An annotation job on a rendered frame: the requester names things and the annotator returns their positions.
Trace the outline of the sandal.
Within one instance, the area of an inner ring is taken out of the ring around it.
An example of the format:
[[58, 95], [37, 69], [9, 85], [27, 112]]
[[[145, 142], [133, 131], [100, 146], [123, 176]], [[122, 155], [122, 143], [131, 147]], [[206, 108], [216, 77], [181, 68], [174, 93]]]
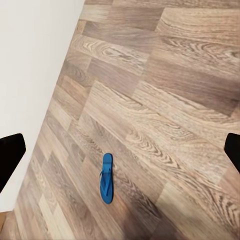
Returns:
[[100, 193], [103, 201], [106, 204], [110, 204], [113, 201], [113, 180], [112, 180], [112, 166], [113, 156], [112, 154], [105, 154], [103, 158], [101, 182], [100, 182]]

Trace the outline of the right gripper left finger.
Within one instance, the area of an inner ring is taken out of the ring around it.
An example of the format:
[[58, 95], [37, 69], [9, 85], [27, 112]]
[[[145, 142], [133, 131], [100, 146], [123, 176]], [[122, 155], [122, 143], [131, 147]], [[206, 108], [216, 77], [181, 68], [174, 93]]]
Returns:
[[0, 138], [0, 194], [26, 152], [21, 133]]

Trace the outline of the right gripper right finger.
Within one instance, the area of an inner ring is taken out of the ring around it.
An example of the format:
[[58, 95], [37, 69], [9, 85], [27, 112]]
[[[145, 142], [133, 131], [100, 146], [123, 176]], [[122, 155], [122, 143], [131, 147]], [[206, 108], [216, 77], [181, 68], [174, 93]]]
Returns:
[[240, 135], [229, 133], [227, 135], [224, 151], [240, 173]]

